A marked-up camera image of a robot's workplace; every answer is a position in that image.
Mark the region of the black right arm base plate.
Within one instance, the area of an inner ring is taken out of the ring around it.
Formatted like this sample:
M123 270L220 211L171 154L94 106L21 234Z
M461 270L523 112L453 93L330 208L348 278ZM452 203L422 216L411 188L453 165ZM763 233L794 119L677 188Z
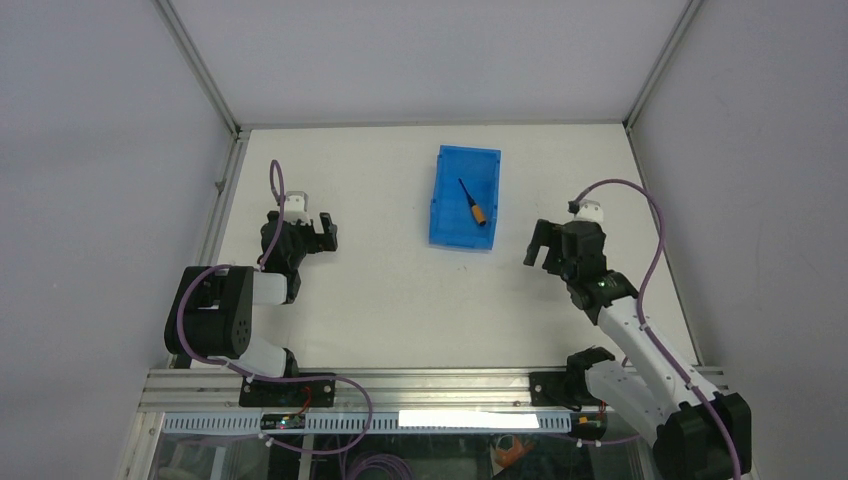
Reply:
M559 371L535 371L528 375L533 406L559 406L573 411L600 406L601 401L589 393L582 374Z

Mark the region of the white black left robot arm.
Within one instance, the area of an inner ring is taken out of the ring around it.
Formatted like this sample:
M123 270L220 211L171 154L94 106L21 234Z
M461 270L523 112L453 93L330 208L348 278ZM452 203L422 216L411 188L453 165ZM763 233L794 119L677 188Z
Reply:
M296 301L299 272L308 255L338 249L338 227L327 212L321 230L306 217L281 220L270 211L260 230L259 265L190 266L180 280L164 328L169 353L235 369L261 379L262 392L277 406L294 403L301 392L294 353L253 333L255 306Z

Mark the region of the orange black screwdriver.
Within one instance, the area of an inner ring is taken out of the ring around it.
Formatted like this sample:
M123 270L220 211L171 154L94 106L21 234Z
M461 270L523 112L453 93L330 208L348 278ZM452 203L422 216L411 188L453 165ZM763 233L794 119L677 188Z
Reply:
M466 201L469 205L469 208L470 208L470 211L471 211L471 214L472 214L472 217L474 219L475 224L480 226L480 227L485 226L487 224L487 218L485 216L483 209L480 207L480 205L476 202L476 200L473 198L473 196L469 192L464 180L462 178L459 178L458 182L459 182L459 184L460 184L460 186L463 190L463 193L464 193Z

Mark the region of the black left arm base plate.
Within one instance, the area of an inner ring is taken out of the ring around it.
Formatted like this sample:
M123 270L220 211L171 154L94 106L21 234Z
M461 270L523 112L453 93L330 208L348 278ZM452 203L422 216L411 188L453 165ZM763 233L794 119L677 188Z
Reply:
M279 383L253 380L242 382L238 405L243 408L301 408L304 405L330 408L335 403L336 381L325 373L301 376L304 382Z

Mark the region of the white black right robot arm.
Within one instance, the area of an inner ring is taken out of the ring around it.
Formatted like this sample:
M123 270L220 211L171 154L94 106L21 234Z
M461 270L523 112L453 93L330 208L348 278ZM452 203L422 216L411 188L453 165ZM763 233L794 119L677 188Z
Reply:
M543 269L566 284L572 304L625 354L628 372L609 350L570 355L565 367L530 376L535 406L579 411L607 405L650 445L664 479L740 479L752 467L752 413L738 393L724 394L685 364L648 323L642 298L607 266L606 235L593 221L536 222L524 263L540 249Z

